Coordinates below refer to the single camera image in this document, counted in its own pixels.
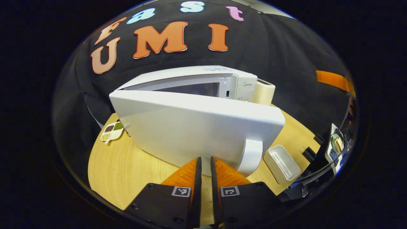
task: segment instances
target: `white plastic container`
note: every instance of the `white plastic container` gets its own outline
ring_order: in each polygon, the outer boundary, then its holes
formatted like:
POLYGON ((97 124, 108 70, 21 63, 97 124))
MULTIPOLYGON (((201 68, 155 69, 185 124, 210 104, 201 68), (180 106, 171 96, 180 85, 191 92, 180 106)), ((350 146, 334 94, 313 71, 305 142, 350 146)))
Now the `white plastic container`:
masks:
POLYGON ((263 158, 279 184, 292 181, 301 173, 300 167, 282 145, 270 148, 263 158))

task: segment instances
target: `orange letter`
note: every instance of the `orange letter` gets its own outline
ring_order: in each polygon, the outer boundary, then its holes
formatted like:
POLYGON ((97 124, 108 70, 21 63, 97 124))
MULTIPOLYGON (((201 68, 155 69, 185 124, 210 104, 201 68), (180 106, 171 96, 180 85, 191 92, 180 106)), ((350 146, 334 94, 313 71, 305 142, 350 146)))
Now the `orange letter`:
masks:
POLYGON ((95 42, 95 45, 98 44, 99 42, 101 42, 103 39, 107 38, 111 34, 110 31, 117 28, 119 26, 119 22, 122 22, 122 21, 126 20, 126 18, 127 17, 124 17, 124 18, 118 20, 117 22, 109 25, 108 27, 104 28, 102 30, 101 35, 99 36, 99 39, 95 42))
POLYGON ((208 48, 212 51, 227 51, 226 30, 229 28, 221 24, 209 24, 209 27, 212 29, 212 44, 208 48))
POLYGON ((159 53, 165 40, 167 40, 167 46, 164 47, 165 52, 185 51, 187 46, 184 44, 184 28, 187 25, 186 22, 171 22, 162 33, 158 33, 152 26, 137 29, 134 31, 134 34, 137 34, 137 51, 133 58, 139 59, 150 54, 146 48, 147 43, 155 53, 159 53))
POLYGON ((102 74, 113 67, 114 63, 116 62, 116 45, 119 40, 120 37, 116 37, 107 43, 106 46, 109 48, 109 59, 105 64, 101 63, 101 51, 103 46, 92 52, 90 56, 92 57, 92 68, 94 73, 102 74))

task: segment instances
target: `orange strip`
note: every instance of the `orange strip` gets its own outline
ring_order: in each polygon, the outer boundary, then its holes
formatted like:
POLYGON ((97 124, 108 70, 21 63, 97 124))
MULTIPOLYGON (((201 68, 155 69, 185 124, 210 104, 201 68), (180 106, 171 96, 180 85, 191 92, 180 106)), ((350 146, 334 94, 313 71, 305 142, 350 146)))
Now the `orange strip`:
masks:
POLYGON ((319 70, 316 70, 316 74, 317 74, 317 82, 329 84, 331 86, 334 86, 334 87, 337 87, 344 91, 347 91, 350 94, 352 94, 353 96, 355 96, 355 90, 354 90, 353 84, 347 78, 345 78, 341 75, 335 74, 335 73, 319 71, 319 70))
POLYGON ((230 167, 228 164, 213 157, 215 160, 215 171, 218 183, 218 196, 219 203, 221 204, 220 189, 221 187, 229 187, 236 185, 246 185, 251 184, 251 182, 246 179, 242 174, 236 171, 234 168, 230 167))
POLYGON ((164 180, 162 185, 178 186, 178 187, 190 187, 191 188, 191 203, 194 197, 194 187, 195 187, 195 173, 197 168, 198 158, 186 163, 184 166, 179 168, 173 174, 171 174, 166 180, 164 180))

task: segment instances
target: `electrical cable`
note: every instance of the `electrical cable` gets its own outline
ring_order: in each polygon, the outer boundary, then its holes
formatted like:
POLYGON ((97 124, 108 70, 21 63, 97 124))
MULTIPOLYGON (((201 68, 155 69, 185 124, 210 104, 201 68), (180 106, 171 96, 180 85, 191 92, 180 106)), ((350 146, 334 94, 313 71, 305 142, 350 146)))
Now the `electrical cable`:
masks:
MULTIPOLYGON (((348 129, 350 129, 350 128, 346 128, 346 129, 344 129, 344 130, 339 130, 339 131, 337 131, 337 132, 334 132, 333 134, 329 135, 328 141, 329 141, 329 139, 331 138, 332 135, 337 134, 337 133, 339 133, 339 132, 343 132, 343 131, 348 130, 348 129)), ((338 156, 337 156, 334 160, 332 160, 331 163, 329 163, 329 164, 327 164, 326 166, 322 167, 320 170, 318 170, 318 171, 316 171, 316 172, 314 172, 314 173, 311 173, 311 174, 308 175, 308 176, 305 176, 305 177, 303 177, 303 178, 297 179, 296 181, 293 182, 293 184, 294 184, 294 183, 299 183, 299 182, 301 182, 301 181, 304 181, 304 180, 306 180, 306 179, 312 178, 313 176, 317 175, 318 173, 320 173, 321 171, 323 171, 324 169, 326 169, 328 166, 330 166, 331 164, 333 164, 333 163, 339 158, 339 156, 341 156, 342 153, 343 153, 345 150, 347 150, 348 148, 349 148, 349 147, 347 147, 346 149, 342 150, 342 151, 338 154, 338 156)))

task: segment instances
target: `letter s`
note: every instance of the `letter s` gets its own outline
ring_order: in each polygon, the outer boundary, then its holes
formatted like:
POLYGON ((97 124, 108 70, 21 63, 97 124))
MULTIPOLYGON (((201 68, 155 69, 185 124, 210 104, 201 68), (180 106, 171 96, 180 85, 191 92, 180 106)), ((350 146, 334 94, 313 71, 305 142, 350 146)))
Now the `letter s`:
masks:
POLYGON ((188 1, 188 2, 181 3, 182 8, 180 8, 179 10, 183 13, 188 13, 188 12, 196 13, 196 12, 201 12, 202 10, 204 10, 204 8, 203 8, 204 5, 205 5, 205 3, 203 3, 203 2, 188 1))

